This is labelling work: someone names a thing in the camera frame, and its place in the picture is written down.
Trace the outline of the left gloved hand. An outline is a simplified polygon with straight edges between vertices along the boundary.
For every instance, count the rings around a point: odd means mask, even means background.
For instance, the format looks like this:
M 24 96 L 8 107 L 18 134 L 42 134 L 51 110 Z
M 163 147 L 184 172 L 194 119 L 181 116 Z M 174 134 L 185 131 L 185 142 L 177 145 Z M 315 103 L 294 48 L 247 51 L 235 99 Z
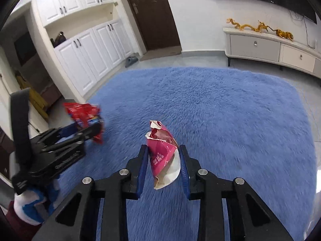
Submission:
M 13 208 L 16 215 L 29 225 L 40 225 L 45 222 L 61 203 L 60 186 L 54 179 L 42 190 L 30 188 L 14 196 Z

